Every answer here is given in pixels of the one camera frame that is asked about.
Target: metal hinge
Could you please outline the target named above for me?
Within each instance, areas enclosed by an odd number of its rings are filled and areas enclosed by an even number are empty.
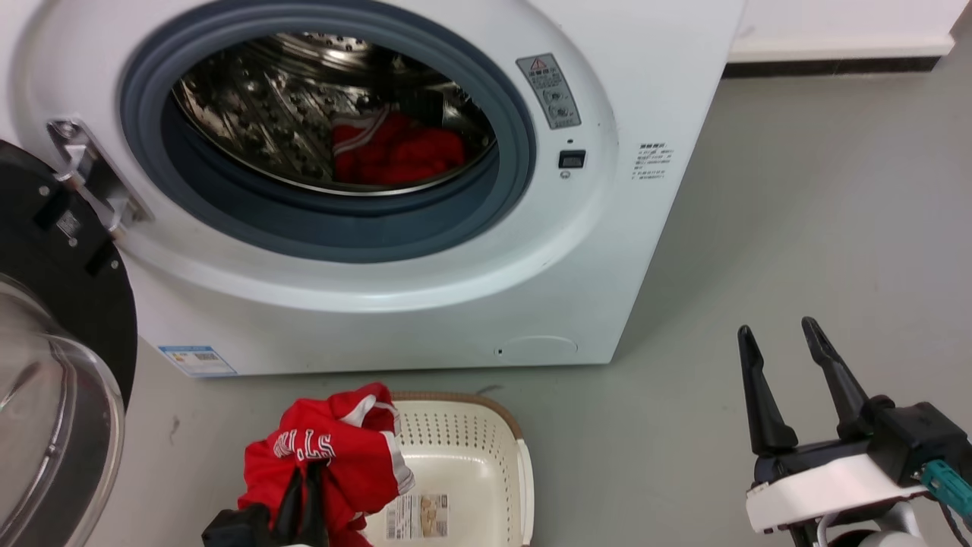
[[[67,162],[55,177],[87,201],[114,239],[124,234],[125,226],[151,220],[148,210],[108,164],[80,121],[50,120],[48,136]]]

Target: barcode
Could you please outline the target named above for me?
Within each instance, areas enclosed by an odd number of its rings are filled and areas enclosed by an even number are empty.
[[[388,514],[385,515],[385,517],[388,519],[388,526],[386,527],[385,530],[386,531],[385,535],[387,535],[386,539],[401,539],[396,535],[395,522],[398,519],[398,515],[396,514],[396,512],[389,510]]]

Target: blue and white sticker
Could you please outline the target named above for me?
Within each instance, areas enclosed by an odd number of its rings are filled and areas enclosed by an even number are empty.
[[[236,376],[212,346],[159,346],[158,350],[193,378]]]

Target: label with barcode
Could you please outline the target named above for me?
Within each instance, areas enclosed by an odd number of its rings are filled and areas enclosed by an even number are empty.
[[[236,376],[212,346],[159,346],[158,350],[189,376]]]
[[[385,508],[387,539],[449,536],[449,496],[407,493]]]

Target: gray rubber seal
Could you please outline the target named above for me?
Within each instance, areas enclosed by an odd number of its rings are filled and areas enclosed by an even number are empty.
[[[189,127],[169,91],[206,56],[278,32],[354,36],[425,62],[472,96],[497,146],[457,180],[380,199],[287,188],[241,167]],[[450,248],[502,219],[534,170],[533,123],[502,70],[448,29],[369,0],[207,4],[143,44],[122,80],[120,104],[128,145],[166,196],[229,236],[302,258],[388,262]]]

